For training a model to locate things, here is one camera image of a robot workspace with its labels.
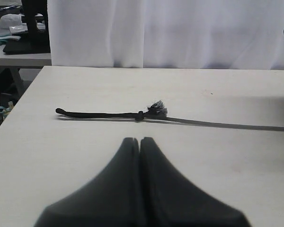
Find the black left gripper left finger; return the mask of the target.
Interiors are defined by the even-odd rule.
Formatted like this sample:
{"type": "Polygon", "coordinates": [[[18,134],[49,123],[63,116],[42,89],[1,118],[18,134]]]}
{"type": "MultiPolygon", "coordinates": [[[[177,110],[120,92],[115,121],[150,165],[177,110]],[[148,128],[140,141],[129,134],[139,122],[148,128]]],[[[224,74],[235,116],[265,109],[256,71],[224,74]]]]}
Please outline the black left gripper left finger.
{"type": "Polygon", "coordinates": [[[35,226],[142,226],[137,139],[125,138],[111,161],[93,180],[46,207],[35,226]]]}

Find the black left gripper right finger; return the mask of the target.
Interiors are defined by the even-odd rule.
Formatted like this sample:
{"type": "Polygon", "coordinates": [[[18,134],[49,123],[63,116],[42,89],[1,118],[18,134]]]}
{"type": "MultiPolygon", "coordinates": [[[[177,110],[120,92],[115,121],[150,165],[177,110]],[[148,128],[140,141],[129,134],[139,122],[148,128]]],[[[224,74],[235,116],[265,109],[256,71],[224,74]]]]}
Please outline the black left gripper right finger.
{"type": "Polygon", "coordinates": [[[139,165],[148,226],[250,226],[243,212],[202,191],[182,175],[153,138],[141,140],[139,165]]]}

